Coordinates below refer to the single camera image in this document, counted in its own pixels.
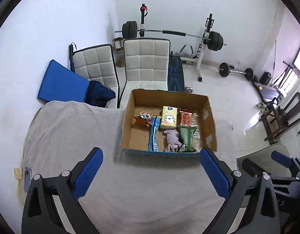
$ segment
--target open cardboard box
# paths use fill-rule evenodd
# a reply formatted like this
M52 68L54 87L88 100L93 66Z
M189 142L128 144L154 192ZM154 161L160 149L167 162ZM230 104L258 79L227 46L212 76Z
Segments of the open cardboard box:
M148 151L149 126L136 122L134 116L140 111L160 115L163 106L195 110L198 113L198 124L203 142L203 148L217 151L215 123L207 96L185 92L170 92L160 90L132 90L123 120L121 148L127 154L150 154L161 156L198 157L199 152L164 152L167 146L166 135L159 129L157 132L158 152Z

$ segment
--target yellow tissue box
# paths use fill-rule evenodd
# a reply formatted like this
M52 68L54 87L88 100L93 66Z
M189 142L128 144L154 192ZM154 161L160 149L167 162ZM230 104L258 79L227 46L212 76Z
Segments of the yellow tissue box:
M175 129L177 127L177 108L163 106L161 129Z

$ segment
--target barbell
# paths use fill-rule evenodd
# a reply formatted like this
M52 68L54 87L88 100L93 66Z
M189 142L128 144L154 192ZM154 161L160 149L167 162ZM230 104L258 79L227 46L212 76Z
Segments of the barbell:
M244 76L246 77L246 79L249 80L249 81L252 81L252 79L254 77L254 72L253 72L253 70L251 68L247 68L244 72L237 71L237 70L231 70L231 67L226 62L223 62L219 66L218 70L219 70L219 74L221 74L222 77L229 76L230 72L244 74Z
M148 30L148 29L138 29L137 22L136 21L127 21L123 24L121 31L115 31L116 33L121 32L124 39L134 39L137 38L138 32L161 32L163 34L173 34L173 35L179 35L179 36L191 36L195 38L200 38L207 40L207 47L210 50L218 51L220 50L224 44L223 37L218 32L211 31L209 34L209 37L203 37L203 36L197 36L197 35L191 35L184 32L177 32L177 31L170 31L170 30Z

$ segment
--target smartphone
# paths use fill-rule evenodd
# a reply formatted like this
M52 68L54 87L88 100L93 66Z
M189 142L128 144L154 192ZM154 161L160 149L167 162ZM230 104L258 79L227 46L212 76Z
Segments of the smartphone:
M32 179L32 169L25 167L25 172L24 172L24 191L25 192L28 192L28 189L30 188L31 179Z

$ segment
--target tufted backrest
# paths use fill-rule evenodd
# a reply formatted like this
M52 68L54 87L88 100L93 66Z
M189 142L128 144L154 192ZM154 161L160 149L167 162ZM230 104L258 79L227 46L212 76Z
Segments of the tufted backrest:
M124 41L127 81L167 81L171 42L137 38Z
M88 47L73 53L75 73L111 88L118 101L119 84L111 44Z

